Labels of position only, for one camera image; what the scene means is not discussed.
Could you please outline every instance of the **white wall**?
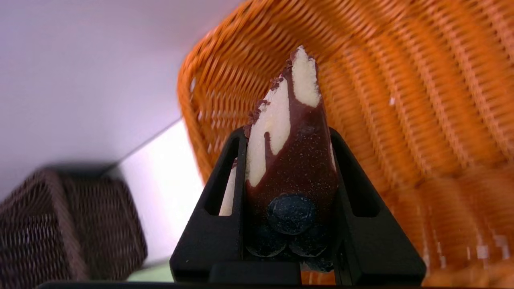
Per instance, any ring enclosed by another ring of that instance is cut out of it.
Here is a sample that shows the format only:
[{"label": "white wall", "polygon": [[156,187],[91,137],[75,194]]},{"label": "white wall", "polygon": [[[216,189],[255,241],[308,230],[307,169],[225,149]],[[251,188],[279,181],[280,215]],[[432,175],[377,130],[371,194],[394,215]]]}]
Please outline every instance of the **white wall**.
[{"label": "white wall", "polygon": [[105,168],[176,121],[183,58],[239,2],[0,0],[0,200],[40,166]]}]

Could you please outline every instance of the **brown wicker basket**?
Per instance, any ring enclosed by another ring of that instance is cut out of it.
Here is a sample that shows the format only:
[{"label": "brown wicker basket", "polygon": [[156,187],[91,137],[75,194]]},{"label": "brown wicker basket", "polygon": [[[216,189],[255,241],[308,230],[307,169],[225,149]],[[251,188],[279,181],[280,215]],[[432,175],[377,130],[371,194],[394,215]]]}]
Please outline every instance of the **brown wicker basket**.
[{"label": "brown wicker basket", "polygon": [[128,188],[42,170],[0,204],[0,288],[124,280],[146,258]]},{"label": "brown wicker basket", "polygon": [[[318,61],[329,125],[386,202],[430,181],[425,191],[434,197],[402,202],[435,207],[446,218],[403,219],[416,206],[396,217],[404,229],[429,228],[406,231],[414,243],[432,242],[429,256],[450,259],[427,260],[431,274],[475,268],[470,263],[489,269],[503,260],[488,255],[499,239],[514,253],[514,203],[488,199],[478,210],[461,195],[479,191],[443,181],[481,167],[492,177],[480,176],[481,187],[491,188],[498,166],[514,159],[513,0],[245,2],[194,47],[179,73],[178,97],[204,179],[229,133],[246,124],[301,44]],[[495,196],[512,194],[514,184],[501,184]],[[495,227],[484,225],[492,220]],[[506,234],[483,237],[491,230]]]}]

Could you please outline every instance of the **white surface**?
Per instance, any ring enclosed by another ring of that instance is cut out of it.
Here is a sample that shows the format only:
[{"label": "white surface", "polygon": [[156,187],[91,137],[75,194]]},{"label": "white surface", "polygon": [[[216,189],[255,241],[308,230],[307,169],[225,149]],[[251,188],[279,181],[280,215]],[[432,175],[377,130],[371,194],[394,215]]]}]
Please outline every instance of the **white surface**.
[{"label": "white surface", "polygon": [[298,47],[292,62],[292,81],[295,96],[305,105],[317,107],[321,100],[316,77],[316,62],[309,59],[303,46]]},{"label": "white surface", "polygon": [[145,265],[169,259],[204,188],[183,121],[109,174],[132,193],[148,246]]},{"label": "white surface", "polygon": [[36,168],[105,169],[180,118],[184,57],[241,0],[0,0],[0,201]]},{"label": "white surface", "polygon": [[291,131],[289,117],[289,95],[287,81],[281,78],[277,89],[270,89],[263,103],[259,106],[259,118],[252,125],[248,140],[246,179],[255,187],[266,173],[266,140],[264,135],[269,133],[270,148],[277,155],[284,146]]},{"label": "white surface", "polygon": [[219,209],[220,216],[232,215],[232,207],[234,204],[234,193],[235,193],[235,172],[237,167],[233,167],[230,170],[228,176],[227,187],[225,188],[225,194],[223,195],[222,206]]}]

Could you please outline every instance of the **chocolate coating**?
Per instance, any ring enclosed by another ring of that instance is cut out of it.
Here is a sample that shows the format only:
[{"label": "chocolate coating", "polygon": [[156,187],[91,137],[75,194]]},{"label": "chocolate coating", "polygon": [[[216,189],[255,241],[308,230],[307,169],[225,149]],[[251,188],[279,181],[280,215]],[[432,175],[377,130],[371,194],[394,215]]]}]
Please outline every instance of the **chocolate coating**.
[{"label": "chocolate coating", "polygon": [[328,231],[325,226],[315,224],[306,232],[289,242],[289,249],[302,257],[319,256],[328,246]]},{"label": "chocolate coating", "polygon": [[301,195],[276,197],[268,206],[268,223],[277,232],[298,235],[305,232],[316,217],[314,204]]},{"label": "chocolate coating", "polygon": [[273,257],[287,246],[287,240],[268,225],[248,226],[244,237],[246,249],[257,257]]},{"label": "chocolate coating", "polygon": [[[290,133],[277,155],[270,149],[269,133],[265,133],[266,172],[255,187],[246,181],[248,209],[252,216],[265,222],[268,205],[274,198],[301,192],[314,203],[317,221],[325,223],[331,215],[338,179],[332,164],[323,100],[312,107],[296,99],[291,64],[289,60],[272,86],[276,88],[280,81],[287,81]],[[259,117],[259,113],[252,114],[250,127],[255,123],[255,115]]]},{"label": "chocolate coating", "polygon": [[305,264],[307,264],[311,270],[322,273],[328,273],[334,270],[331,251],[328,249],[317,257],[305,258]]}]

